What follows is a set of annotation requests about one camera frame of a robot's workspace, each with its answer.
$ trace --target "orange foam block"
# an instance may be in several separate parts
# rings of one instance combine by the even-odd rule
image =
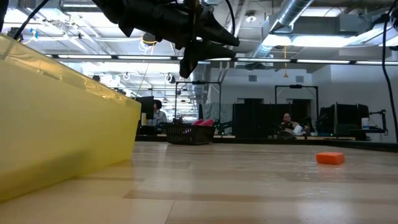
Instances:
[[[321,164],[338,165],[345,161],[342,152],[321,152],[317,154],[317,162]]]

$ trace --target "wire basket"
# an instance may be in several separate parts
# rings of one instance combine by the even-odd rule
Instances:
[[[213,142],[215,127],[190,124],[166,126],[167,142],[171,144],[201,145]]]

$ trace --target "yellow plastic bin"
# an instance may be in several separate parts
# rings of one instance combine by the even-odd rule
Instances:
[[[0,202],[129,159],[141,104],[0,35]]]

